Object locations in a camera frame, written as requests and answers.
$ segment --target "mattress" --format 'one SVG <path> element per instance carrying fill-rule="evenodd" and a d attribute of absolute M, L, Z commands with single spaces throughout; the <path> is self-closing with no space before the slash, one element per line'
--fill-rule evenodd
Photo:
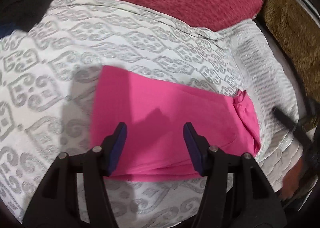
<path fill-rule="evenodd" d="M 280 105 L 298 120 L 294 89 L 252 20 L 213 32 L 123 1 L 54 0 L 41 23 L 1 39 L 0 48 L 0 196 L 19 221 L 57 154 L 88 150 L 105 64 L 224 95 L 247 90 L 260 125 L 256 160 L 274 190 L 301 156 L 271 115 Z M 227 189 L 232 180 L 230 174 Z M 170 227 L 196 214 L 205 182 L 105 185 L 120 227 Z M 77 185 L 88 221 L 81 175 Z"/>

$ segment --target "bed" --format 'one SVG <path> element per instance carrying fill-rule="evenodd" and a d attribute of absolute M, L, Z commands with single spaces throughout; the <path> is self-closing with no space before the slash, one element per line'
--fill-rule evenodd
<path fill-rule="evenodd" d="M 278 191 L 302 148 L 271 108 L 281 105 L 296 121 L 304 108 L 272 41 L 252 19 L 215 32 L 124 1 L 54 0 L 30 32 L 0 40 L 1 199 L 22 221 L 57 154 L 88 150 L 94 88 L 104 64 L 225 95 L 247 90 L 260 124 L 256 160 Z M 205 180 L 108 179 L 105 185 L 120 227 L 170 227 L 196 214 Z M 88 221 L 80 175 L 78 199 Z"/>

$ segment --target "metal rivet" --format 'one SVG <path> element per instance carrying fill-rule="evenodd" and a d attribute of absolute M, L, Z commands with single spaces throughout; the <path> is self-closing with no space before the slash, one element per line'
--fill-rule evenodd
<path fill-rule="evenodd" d="M 213 151 L 213 152 L 217 152 L 218 149 L 219 149 L 219 148 L 218 148 L 217 146 L 210 146 L 210 147 L 209 147 L 209 150 L 210 150 L 210 151 Z"/>
<path fill-rule="evenodd" d="M 102 147 L 100 147 L 100 146 L 95 146 L 95 147 L 93 147 L 93 149 L 92 149 L 92 151 L 95 152 L 95 153 L 98 153 L 98 152 L 100 152 L 101 150 L 102 150 Z"/>
<path fill-rule="evenodd" d="M 64 159 L 66 156 L 67 156 L 67 153 L 61 152 L 61 153 L 58 155 L 58 158 L 59 158 L 59 159 Z"/>
<path fill-rule="evenodd" d="M 243 154 L 243 156 L 244 156 L 245 159 L 251 159 L 252 158 L 251 154 L 248 153 L 248 152 Z"/>

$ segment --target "white quilted fabric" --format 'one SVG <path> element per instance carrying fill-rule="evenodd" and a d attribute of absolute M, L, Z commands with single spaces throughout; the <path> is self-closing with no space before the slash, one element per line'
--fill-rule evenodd
<path fill-rule="evenodd" d="M 54 0 L 28 34 L 0 44 L 0 196 L 20 221 L 57 154 L 87 150 L 102 64 L 225 95 L 246 89 L 261 129 L 257 161 L 275 190 L 301 155 L 271 115 L 279 104 L 297 120 L 293 88 L 252 20 L 212 32 L 121 1 Z M 120 227 L 169 227 L 197 212 L 205 178 L 105 183 Z M 81 178 L 78 188 L 87 220 Z"/>
<path fill-rule="evenodd" d="M 231 50 L 244 78 L 260 124 L 262 148 L 256 160 L 275 191 L 282 178 L 302 155 L 302 147 L 293 140 L 271 109 L 278 105 L 293 120 L 298 121 L 294 89 L 275 59 L 261 30 L 252 20 L 243 21 L 220 33 L 230 36 Z"/>

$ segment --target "black clamp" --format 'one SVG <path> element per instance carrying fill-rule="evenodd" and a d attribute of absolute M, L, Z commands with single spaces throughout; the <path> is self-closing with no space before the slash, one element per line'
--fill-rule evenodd
<path fill-rule="evenodd" d="M 116 169 L 127 129 L 119 123 L 101 146 L 85 154 L 62 152 L 37 188 L 23 219 L 25 228 L 118 228 L 103 176 Z M 249 153 L 241 157 L 225 154 L 199 136 L 191 123 L 183 127 L 195 170 L 208 176 L 198 213 L 177 228 L 283 228 L 286 218 L 267 178 Z M 84 190 L 90 224 L 80 220 L 76 173 L 84 173 Z M 234 185 L 227 192 L 228 173 Z"/>

